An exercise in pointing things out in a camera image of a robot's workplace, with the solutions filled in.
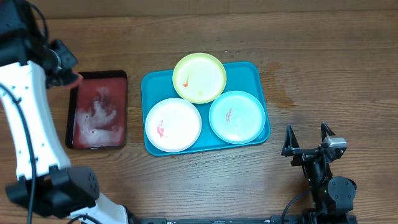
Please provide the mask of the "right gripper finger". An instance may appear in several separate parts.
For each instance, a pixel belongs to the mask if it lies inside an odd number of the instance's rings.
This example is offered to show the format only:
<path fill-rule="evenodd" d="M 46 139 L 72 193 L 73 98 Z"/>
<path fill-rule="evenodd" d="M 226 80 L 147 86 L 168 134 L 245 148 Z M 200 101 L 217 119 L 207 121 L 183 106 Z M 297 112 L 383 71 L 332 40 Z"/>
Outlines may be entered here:
<path fill-rule="evenodd" d="M 321 124 L 321 134 L 322 141 L 324 141 L 328 136 L 335 136 L 335 133 L 329 128 L 326 122 L 322 122 Z"/>
<path fill-rule="evenodd" d="M 291 125 L 287 126 L 285 142 L 282 147 L 281 155 L 285 157 L 294 156 L 299 153 L 300 146 L 295 137 L 294 131 Z"/>

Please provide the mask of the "yellow-green plastic plate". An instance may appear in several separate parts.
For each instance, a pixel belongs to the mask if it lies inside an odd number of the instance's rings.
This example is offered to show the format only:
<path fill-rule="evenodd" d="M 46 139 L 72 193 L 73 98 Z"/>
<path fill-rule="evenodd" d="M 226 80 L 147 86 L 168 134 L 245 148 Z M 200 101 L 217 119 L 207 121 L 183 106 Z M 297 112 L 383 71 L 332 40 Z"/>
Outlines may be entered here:
<path fill-rule="evenodd" d="M 205 104 L 219 97 L 227 82 L 224 65 L 214 56 L 193 53 L 176 64 L 172 83 L 177 94 L 194 104 Z"/>

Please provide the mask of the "white plastic plate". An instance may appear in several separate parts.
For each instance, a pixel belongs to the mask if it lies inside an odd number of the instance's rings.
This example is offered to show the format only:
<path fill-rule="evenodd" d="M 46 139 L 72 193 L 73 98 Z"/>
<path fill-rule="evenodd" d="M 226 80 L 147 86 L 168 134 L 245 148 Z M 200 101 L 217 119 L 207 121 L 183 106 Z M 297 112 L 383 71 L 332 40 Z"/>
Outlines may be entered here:
<path fill-rule="evenodd" d="M 169 98 L 153 106 L 145 120 L 149 142 L 164 152 L 180 152 L 194 145 L 202 121 L 197 108 L 187 100 Z"/>

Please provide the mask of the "red and green sponge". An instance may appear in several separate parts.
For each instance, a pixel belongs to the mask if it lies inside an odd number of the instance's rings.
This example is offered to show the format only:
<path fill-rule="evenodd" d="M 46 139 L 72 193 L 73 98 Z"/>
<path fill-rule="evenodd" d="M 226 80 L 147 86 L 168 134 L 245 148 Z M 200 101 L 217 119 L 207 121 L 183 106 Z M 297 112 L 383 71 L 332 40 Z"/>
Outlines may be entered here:
<path fill-rule="evenodd" d="M 74 73 L 75 79 L 71 83 L 67 84 L 64 86 L 66 89 L 73 89 L 76 88 L 80 85 L 80 83 L 83 81 L 83 76 L 79 73 Z"/>

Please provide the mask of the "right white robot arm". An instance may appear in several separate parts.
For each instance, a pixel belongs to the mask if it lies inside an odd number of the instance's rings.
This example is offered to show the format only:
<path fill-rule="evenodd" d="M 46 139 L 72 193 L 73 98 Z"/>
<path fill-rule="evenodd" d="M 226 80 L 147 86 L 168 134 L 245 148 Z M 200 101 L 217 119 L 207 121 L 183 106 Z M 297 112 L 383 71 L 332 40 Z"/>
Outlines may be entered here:
<path fill-rule="evenodd" d="M 291 125 L 287 126 L 281 155 L 291 157 L 291 166 L 301 167 L 309 189 L 293 198 L 276 223 L 356 223 L 349 212 L 354 209 L 356 183 L 346 177 L 334 177 L 330 163 L 340 159 L 347 150 L 345 138 L 337 136 L 326 123 L 321 124 L 322 142 L 312 149 L 300 148 Z M 299 199 L 312 195 L 313 208 L 301 215 L 287 216 L 288 209 Z"/>

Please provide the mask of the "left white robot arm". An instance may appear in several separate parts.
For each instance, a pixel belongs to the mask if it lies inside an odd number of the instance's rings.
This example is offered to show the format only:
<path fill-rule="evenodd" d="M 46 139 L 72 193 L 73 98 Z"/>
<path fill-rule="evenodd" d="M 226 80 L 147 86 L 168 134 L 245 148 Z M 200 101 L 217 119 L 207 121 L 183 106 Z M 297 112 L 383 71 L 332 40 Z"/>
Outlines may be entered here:
<path fill-rule="evenodd" d="M 63 150 L 46 91 L 72 86 L 77 59 L 61 40 L 39 29 L 38 8 L 27 1 L 1 2 L 1 101 L 16 150 L 17 182 L 8 199 L 29 215 L 82 223 L 134 223 L 134 215 L 99 190 L 89 167 L 73 167 Z"/>

